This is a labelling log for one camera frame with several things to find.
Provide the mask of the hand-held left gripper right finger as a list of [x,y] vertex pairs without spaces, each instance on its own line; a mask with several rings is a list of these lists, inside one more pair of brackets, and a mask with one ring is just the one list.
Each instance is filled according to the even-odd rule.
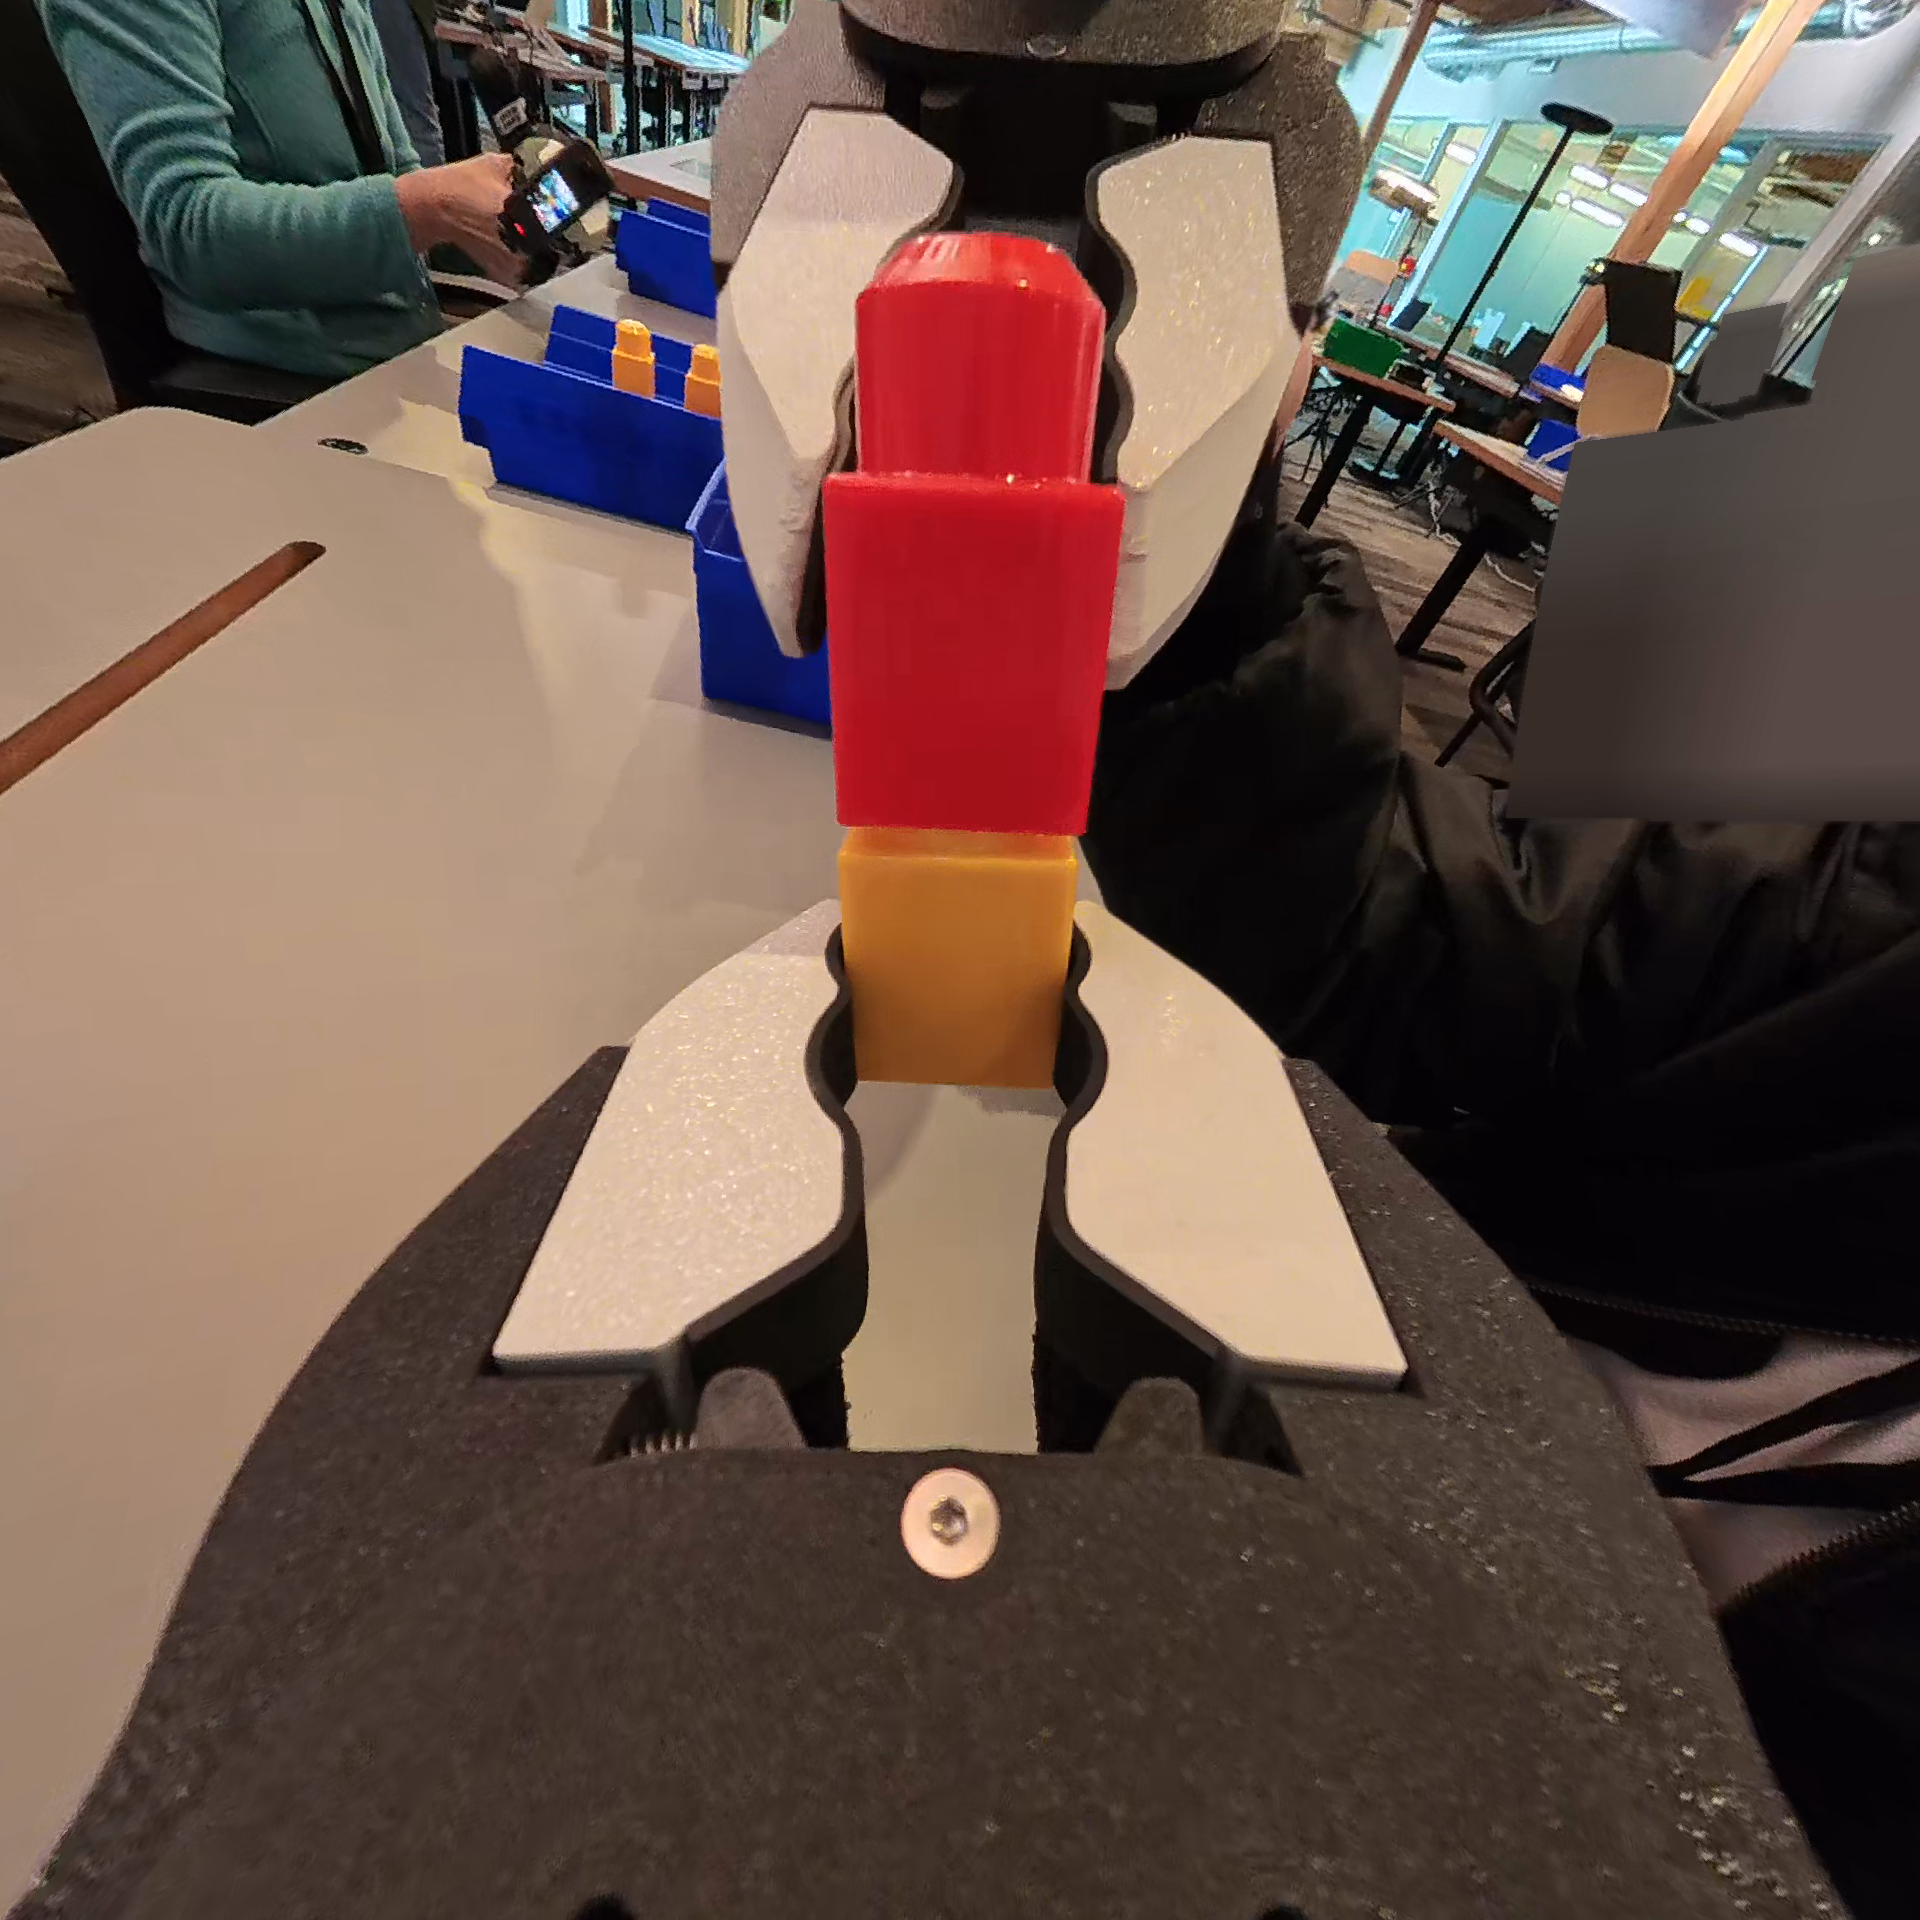
[[1285,1056],[1227,993],[1076,905],[1036,1239],[1036,1410],[1178,1381],[1204,1434],[1261,1389],[1396,1395],[1407,1359]]

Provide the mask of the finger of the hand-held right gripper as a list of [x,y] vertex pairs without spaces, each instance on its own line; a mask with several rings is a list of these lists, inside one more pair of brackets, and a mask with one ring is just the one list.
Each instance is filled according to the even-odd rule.
[[825,642],[821,488],[852,463],[854,304],[955,201],[955,164],[915,133],[808,107],[718,294],[732,527],[786,657]]
[[1213,580],[1301,349],[1270,146],[1178,135],[1094,168],[1083,272],[1112,307],[1094,469],[1121,496],[1120,692]]

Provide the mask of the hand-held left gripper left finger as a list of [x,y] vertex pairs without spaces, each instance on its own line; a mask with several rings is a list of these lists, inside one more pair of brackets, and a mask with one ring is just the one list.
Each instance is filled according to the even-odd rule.
[[506,1377],[645,1381],[673,1423],[725,1371],[808,1395],[869,1305],[842,909],[689,982],[618,1064],[493,1341]]

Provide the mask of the blue plastic bin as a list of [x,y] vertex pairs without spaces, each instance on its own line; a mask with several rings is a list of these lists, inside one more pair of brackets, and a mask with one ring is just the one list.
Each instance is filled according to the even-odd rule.
[[625,210],[614,235],[614,261],[638,300],[715,320],[713,230],[702,210],[649,199]]
[[692,545],[704,699],[831,732],[827,646],[805,657],[780,652],[740,554],[722,466],[707,479],[685,535]]
[[464,348],[462,439],[501,488],[682,531],[722,466],[720,421],[685,411],[688,341],[652,333],[652,397],[615,389],[614,344],[610,316],[564,304],[538,362]]

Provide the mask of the red plastic block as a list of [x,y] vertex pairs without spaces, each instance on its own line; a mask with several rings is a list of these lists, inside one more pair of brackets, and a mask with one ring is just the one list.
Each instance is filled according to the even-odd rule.
[[858,294],[854,458],[821,488],[842,825],[1085,829],[1121,549],[1102,344],[1030,238],[937,231]]

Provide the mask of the person's right forearm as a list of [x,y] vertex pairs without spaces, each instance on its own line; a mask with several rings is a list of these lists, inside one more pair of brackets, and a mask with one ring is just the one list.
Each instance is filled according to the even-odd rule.
[[1916,1148],[1916,829],[1523,824],[1402,755],[1362,560],[1266,451],[1105,699],[1105,905],[1380,1124],[1788,1162]]

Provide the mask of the tan document board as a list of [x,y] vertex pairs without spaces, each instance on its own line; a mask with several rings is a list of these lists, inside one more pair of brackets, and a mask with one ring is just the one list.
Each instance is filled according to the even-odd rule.
[[1582,441],[1658,433],[1675,397],[1675,369],[1641,352],[1604,344],[1593,352],[1576,408]]

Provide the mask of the person's black jacket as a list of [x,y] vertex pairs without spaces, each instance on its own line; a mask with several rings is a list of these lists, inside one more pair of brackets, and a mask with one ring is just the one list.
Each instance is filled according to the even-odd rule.
[[[1469,1131],[1396,1131],[1394,1146],[1571,1344],[1692,1378],[1750,1371],[1788,1335],[1916,1352],[1916,1133],[1744,1173],[1576,1166]],[[1814,1489],[1812,1470],[1729,1483],[1704,1473],[1842,1411],[1915,1403],[1916,1359],[1678,1467],[1645,1467],[1648,1480],[1660,1503],[1788,1503]],[[1916,1491],[1915,1467],[1832,1477],[1868,1499]],[[1842,1903],[1856,1919],[1915,1919],[1916,1499],[1713,1616],[1770,1769]]]

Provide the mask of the person's white garment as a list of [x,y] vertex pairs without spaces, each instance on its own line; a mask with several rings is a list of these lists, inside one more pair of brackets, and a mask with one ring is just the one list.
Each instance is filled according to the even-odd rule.
[[[1750,1371],[1692,1378],[1675,1364],[1630,1359],[1593,1341],[1572,1341],[1571,1348],[1612,1397],[1651,1470],[1678,1467],[1718,1443],[1796,1414],[1805,1403],[1916,1359],[1915,1352],[1896,1346],[1788,1335]],[[1741,1454],[1704,1473],[1708,1483],[1729,1483],[1763,1473],[1812,1470],[1814,1489],[1796,1491],[1788,1503],[1664,1498],[1666,1518],[1713,1611],[1722,1613],[1788,1564],[1832,1546],[1916,1498],[1915,1491],[1896,1491],[1887,1499],[1842,1495],[1832,1477],[1842,1467],[1916,1467],[1916,1407],[1885,1414],[1842,1411],[1823,1428]]]

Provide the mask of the slanted wooden beam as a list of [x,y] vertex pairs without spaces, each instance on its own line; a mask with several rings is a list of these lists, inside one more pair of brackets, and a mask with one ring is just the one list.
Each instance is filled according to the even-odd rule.
[[1763,4],[1607,261],[1645,265],[1823,4]]

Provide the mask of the black office chair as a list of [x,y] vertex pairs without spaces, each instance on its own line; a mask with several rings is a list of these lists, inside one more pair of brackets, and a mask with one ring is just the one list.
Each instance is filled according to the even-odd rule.
[[167,330],[131,217],[32,4],[2,7],[2,179],[75,287],[121,411],[156,406],[251,426],[326,392],[318,378],[186,349]]

